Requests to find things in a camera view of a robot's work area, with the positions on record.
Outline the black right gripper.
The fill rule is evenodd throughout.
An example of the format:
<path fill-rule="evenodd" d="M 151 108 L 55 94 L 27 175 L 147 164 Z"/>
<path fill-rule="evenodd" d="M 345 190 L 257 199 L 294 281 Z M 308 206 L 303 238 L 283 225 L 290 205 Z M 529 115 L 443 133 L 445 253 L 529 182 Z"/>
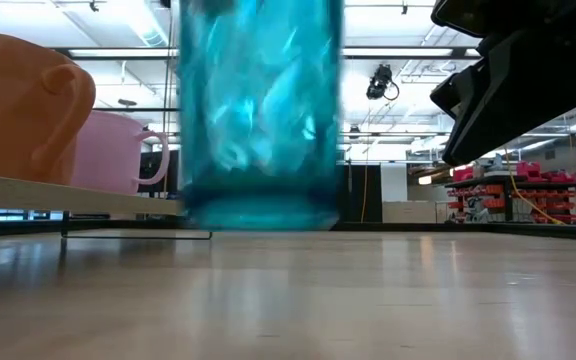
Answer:
<path fill-rule="evenodd" d="M 436 0 L 431 20 L 493 47 L 430 94 L 454 120 L 447 164 L 469 163 L 576 108 L 576 0 Z"/>

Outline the black partition wall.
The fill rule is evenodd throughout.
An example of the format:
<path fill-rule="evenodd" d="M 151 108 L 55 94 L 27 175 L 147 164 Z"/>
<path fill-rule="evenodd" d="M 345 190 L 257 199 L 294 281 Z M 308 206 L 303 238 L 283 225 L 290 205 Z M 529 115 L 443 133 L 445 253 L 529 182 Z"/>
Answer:
<path fill-rule="evenodd" d="M 341 222 L 382 222 L 379 165 L 343 165 L 337 196 Z"/>

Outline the orange mug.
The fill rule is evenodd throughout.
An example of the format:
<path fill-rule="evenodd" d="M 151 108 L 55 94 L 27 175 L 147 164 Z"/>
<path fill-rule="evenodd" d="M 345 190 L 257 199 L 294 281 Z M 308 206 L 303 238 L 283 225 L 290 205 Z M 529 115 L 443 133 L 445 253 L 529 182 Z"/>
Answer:
<path fill-rule="evenodd" d="M 0 34 L 0 177 L 68 184 L 95 98 L 91 75 L 67 57 Z"/>

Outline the teal faceted plastic tumbler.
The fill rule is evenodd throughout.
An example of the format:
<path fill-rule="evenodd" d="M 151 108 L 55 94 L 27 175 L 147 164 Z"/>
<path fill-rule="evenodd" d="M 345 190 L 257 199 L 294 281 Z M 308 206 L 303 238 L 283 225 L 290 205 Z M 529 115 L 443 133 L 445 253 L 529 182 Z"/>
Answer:
<path fill-rule="evenodd" d="M 180 191 L 206 230 L 339 217 L 344 0 L 180 0 Z"/>

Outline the black rack with parts bins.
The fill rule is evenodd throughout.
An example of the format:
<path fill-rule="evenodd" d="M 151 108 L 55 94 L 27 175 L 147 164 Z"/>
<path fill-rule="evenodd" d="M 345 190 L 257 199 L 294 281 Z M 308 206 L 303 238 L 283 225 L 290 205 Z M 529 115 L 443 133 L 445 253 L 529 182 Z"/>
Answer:
<path fill-rule="evenodd" d="M 459 167 L 446 186 L 453 223 L 573 224 L 576 176 L 537 162 Z"/>

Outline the pink mug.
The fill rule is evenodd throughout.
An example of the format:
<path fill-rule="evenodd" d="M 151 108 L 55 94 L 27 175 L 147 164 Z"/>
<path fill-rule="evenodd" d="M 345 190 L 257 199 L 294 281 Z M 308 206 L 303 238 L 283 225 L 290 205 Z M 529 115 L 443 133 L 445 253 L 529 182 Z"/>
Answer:
<path fill-rule="evenodd" d="M 141 146 L 150 137 L 161 141 L 161 163 L 152 177 L 141 178 Z M 136 195 L 140 185 L 153 185 L 162 180 L 169 162 L 170 151 L 164 133 L 144 130 L 139 121 L 129 117 L 92 111 L 77 135 L 69 185 Z"/>

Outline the large beige cabinet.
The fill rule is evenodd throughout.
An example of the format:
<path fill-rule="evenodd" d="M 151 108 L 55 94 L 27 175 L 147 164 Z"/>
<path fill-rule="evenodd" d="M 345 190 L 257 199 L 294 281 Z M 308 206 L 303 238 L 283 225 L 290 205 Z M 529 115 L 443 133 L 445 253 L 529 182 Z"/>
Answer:
<path fill-rule="evenodd" d="M 384 202 L 383 223 L 436 223 L 436 203 L 427 201 Z"/>

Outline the black table edge rail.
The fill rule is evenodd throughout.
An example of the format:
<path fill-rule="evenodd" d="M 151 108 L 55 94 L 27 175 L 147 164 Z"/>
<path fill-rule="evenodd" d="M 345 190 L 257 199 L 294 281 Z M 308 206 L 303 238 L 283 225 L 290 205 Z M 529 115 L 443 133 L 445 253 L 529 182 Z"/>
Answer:
<path fill-rule="evenodd" d="M 69 222 L 60 220 L 37 221 L 0 221 L 0 236 L 23 235 L 32 233 L 60 232 L 97 229 L 140 229 L 140 230 L 194 230 L 173 220 L 107 220 L 75 219 Z M 563 238 L 576 240 L 576 225 L 546 225 L 522 223 L 488 224 L 413 224 L 413 223 L 353 223 L 342 222 L 333 225 L 331 231 L 337 232 L 487 232 Z"/>

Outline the black monitor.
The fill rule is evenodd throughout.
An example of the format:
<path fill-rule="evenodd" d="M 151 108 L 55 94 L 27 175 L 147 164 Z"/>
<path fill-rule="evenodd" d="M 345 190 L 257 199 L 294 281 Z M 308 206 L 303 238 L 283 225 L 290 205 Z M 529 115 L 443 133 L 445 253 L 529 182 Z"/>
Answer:
<path fill-rule="evenodd" d="M 162 162 L 161 152 L 145 152 L 141 154 L 140 173 L 141 178 L 149 179 L 156 175 Z M 177 192 L 179 174 L 179 151 L 171 150 L 167 174 L 155 184 L 140 185 L 139 193 Z"/>

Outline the wooden shelf board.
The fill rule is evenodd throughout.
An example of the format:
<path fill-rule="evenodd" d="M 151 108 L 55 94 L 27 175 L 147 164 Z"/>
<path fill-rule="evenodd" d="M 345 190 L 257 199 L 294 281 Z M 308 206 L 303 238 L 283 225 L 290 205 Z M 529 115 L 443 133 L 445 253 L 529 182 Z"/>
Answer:
<path fill-rule="evenodd" d="M 0 209 L 109 214 L 111 218 L 129 219 L 139 214 L 177 215 L 181 204 L 174 200 L 0 177 Z"/>

